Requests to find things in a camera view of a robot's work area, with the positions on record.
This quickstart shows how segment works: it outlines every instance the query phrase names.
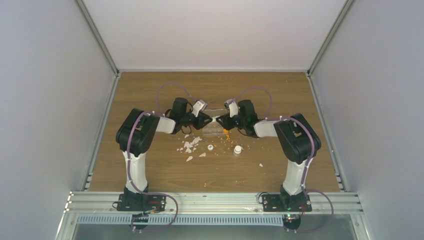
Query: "white lid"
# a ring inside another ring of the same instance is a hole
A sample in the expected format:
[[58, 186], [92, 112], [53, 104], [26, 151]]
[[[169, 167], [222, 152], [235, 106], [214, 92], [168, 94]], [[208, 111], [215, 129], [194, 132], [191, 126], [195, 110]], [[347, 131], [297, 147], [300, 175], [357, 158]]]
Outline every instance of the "white lid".
[[234, 152], [235, 152], [236, 154], [241, 153], [241, 152], [242, 152], [242, 147], [241, 147], [241, 146], [239, 146], [239, 145], [235, 146], [235, 148], [234, 148]]

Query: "white bottle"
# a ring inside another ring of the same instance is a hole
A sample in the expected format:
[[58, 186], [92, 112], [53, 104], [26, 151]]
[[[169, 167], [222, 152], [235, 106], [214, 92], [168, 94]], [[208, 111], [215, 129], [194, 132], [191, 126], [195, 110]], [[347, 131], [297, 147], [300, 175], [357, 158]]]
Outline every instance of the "white bottle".
[[234, 151], [232, 152], [234, 156], [238, 157], [242, 153], [242, 147], [237, 145], [234, 147]]

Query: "gray floor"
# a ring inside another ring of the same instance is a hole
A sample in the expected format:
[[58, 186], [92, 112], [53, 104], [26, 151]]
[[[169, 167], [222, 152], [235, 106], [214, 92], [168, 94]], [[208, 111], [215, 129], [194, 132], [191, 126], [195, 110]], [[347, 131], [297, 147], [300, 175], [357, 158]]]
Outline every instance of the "gray floor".
[[[316, 229], [328, 221], [329, 216], [305, 216], [300, 230]], [[286, 232], [276, 226], [187, 226], [174, 225], [156, 233], [133, 233], [128, 225], [80, 224], [74, 240], [355, 240], [352, 222], [348, 215], [337, 215], [323, 230], [314, 233]]]

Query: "white wall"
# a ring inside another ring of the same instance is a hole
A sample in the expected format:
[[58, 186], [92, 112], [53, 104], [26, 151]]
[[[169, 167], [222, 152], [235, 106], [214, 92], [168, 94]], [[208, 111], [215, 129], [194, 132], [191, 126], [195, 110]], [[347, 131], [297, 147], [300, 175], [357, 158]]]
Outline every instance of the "white wall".
[[85, 0], [120, 69], [310, 67], [345, 0]]
[[375, 239], [422, 239], [424, 1], [357, 0], [312, 74]]
[[113, 82], [72, 0], [0, 3], [0, 239], [54, 239]]

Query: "wooden surface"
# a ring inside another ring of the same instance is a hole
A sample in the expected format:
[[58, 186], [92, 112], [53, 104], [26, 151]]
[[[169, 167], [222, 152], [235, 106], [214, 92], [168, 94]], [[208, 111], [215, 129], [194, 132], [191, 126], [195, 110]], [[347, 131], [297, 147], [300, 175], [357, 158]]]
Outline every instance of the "wooden surface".
[[[307, 175], [306, 187], [324, 192], [339, 192], [328, 146], [304, 73], [286, 72], [124, 72], [117, 87], [109, 119], [94, 168], [90, 191], [122, 191], [126, 182], [125, 161], [115, 135], [133, 108], [157, 111], [157, 89], [166, 82], [176, 82], [198, 99], [208, 103], [208, 109], [222, 109], [224, 101], [234, 98], [244, 89], [261, 86], [273, 98], [270, 117], [302, 113], [322, 142]], [[165, 86], [159, 94], [161, 108], [172, 107], [176, 97], [188, 98], [175, 85]], [[251, 90], [240, 99], [250, 99], [259, 118], [267, 112], [270, 100], [259, 90]], [[278, 192], [285, 179], [287, 159], [277, 138], [249, 138], [235, 129], [229, 141], [202, 136], [193, 129], [184, 134], [156, 133], [146, 156], [146, 177], [149, 190], [160, 192]], [[183, 141], [200, 136], [193, 153], [177, 151]], [[208, 151], [209, 144], [216, 145]], [[241, 155], [235, 157], [232, 147], [243, 146]]]

